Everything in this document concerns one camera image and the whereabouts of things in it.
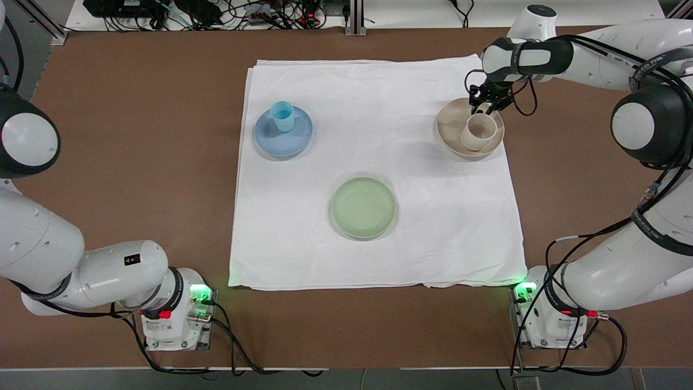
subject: white table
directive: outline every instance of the white table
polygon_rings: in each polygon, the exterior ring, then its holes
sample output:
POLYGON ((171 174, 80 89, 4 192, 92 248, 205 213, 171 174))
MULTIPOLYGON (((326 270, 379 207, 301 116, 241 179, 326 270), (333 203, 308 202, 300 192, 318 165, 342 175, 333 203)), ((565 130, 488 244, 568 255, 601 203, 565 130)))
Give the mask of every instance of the white table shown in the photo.
MULTIPOLYGON (((219 3, 222 11, 226 10, 225 2, 219 3)), ((469 8, 469 0, 458 0, 463 11, 469 8)), ((234 5, 243 5, 246 0, 233 0, 234 5)), ((510 27, 518 13, 529 4, 539 3, 549 6, 558 12, 558 26, 605 26, 642 19, 660 19, 664 17, 657 0, 477 0, 469 16, 470 27, 510 27)), ((242 8, 238 15, 244 15, 242 8)), ((461 28, 462 16, 457 13, 448 0, 366 0, 365 17, 375 23, 366 22, 367 28, 461 28)), ((222 20, 228 21, 229 13, 225 12, 222 20)), ((341 17, 327 18, 325 27, 343 26, 341 17)), ((126 26, 135 27, 131 19, 119 19, 126 26)), ((238 22, 228 24, 233 28, 238 22)), ((148 20, 141 18, 140 25, 148 27, 148 20)), ((167 27, 180 30, 182 27, 168 20, 167 27)), ((82 0, 75 0, 66 27, 79 31, 106 31, 101 18, 92 17, 82 5, 82 0)), ((248 26, 246 29, 267 28, 248 26)))

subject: brown table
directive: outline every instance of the brown table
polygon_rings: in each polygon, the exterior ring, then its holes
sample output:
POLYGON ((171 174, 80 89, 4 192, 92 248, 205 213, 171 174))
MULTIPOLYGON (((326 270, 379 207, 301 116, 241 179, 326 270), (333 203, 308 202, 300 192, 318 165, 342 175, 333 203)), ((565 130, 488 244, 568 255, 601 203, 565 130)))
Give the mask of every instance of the brown table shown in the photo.
MULTIPOLYGON (((53 49, 34 99, 58 125, 62 154, 54 167, 16 185, 77 225, 87 249, 153 239, 173 266, 198 270, 220 290, 239 339, 262 366, 506 366, 513 338, 505 288, 226 287, 248 67, 258 59, 467 56, 505 33, 370 30, 366 38, 354 38, 333 28, 72 34, 53 49)), ((542 263, 555 237, 594 232, 628 215, 656 175, 611 138, 611 109, 624 93, 561 80, 536 90, 533 117, 513 108, 503 112, 528 266, 542 263)), ((532 104, 528 92, 519 100, 525 109, 532 104)), ((559 246, 556 256, 564 250, 559 246)), ((0 296, 1 367, 146 365, 120 321, 33 316, 6 280, 0 296)), ((693 366, 691 307, 693 294, 684 294, 615 312, 628 331, 626 365, 693 366)), ((608 366, 619 342, 604 325, 568 363, 608 366)), ((526 364, 555 364, 559 352, 523 356, 526 364)), ((228 366, 228 344, 216 332, 212 351, 162 355, 161 363, 228 366)))

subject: blue cup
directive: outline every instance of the blue cup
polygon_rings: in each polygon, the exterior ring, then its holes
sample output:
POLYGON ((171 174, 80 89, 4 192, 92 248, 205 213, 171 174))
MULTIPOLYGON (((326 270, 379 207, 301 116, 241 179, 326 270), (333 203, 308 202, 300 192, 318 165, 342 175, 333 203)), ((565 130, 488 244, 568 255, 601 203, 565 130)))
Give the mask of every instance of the blue cup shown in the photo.
POLYGON ((278 101, 270 108, 270 116, 282 133, 294 128, 294 106, 287 101, 278 101))

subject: teal cable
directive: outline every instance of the teal cable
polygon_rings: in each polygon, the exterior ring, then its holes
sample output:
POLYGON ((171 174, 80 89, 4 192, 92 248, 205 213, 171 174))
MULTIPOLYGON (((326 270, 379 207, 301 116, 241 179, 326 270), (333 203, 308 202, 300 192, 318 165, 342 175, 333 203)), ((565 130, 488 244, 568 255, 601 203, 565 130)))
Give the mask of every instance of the teal cable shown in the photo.
POLYGON ((195 30, 195 29, 185 20, 185 18, 183 18, 178 12, 175 12, 175 11, 173 10, 173 8, 171 8, 171 7, 167 6, 166 4, 162 3, 161 0, 154 0, 154 1, 156 1, 156 2, 159 3, 159 4, 161 4, 161 6, 163 6, 165 9, 167 9, 169 12, 173 12, 176 16, 178 16, 178 19, 180 19, 181 22, 183 22, 186 26, 188 26, 188 28, 190 29, 190 31, 194 31, 194 30, 195 30))

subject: beige cup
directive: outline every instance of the beige cup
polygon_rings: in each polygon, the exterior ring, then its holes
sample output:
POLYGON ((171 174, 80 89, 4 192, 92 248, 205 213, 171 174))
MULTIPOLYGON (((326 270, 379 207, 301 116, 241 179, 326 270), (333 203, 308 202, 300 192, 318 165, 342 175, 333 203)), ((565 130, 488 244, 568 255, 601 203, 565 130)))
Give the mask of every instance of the beige cup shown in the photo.
POLYGON ((498 126, 490 115, 474 114, 467 119, 460 141, 467 149, 480 151, 491 143, 497 132, 498 126))

